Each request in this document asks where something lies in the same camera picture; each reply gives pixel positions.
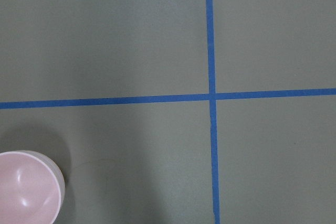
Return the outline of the pink bowl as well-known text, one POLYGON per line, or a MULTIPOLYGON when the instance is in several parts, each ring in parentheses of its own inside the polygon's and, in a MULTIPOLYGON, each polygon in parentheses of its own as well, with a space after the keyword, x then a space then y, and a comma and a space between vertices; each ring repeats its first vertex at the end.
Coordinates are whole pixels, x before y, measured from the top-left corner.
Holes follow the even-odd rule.
POLYGON ((1 153, 1 223, 54 223, 65 198, 58 165, 35 151, 1 153))

